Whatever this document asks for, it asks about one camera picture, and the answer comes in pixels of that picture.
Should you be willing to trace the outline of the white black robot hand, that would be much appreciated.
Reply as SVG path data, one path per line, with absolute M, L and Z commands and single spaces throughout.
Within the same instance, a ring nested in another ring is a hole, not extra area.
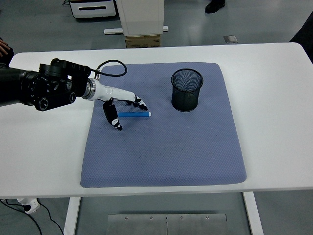
M 103 110 L 108 123 L 117 130 L 121 131 L 122 126 L 119 122 L 118 113 L 114 104 L 115 99 L 126 101 L 130 104 L 133 104 L 135 107 L 139 107 L 141 110 L 148 110 L 144 101 L 133 92 L 104 86 L 97 80 L 91 81 L 90 95 L 88 96 L 87 100 L 103 101 Z

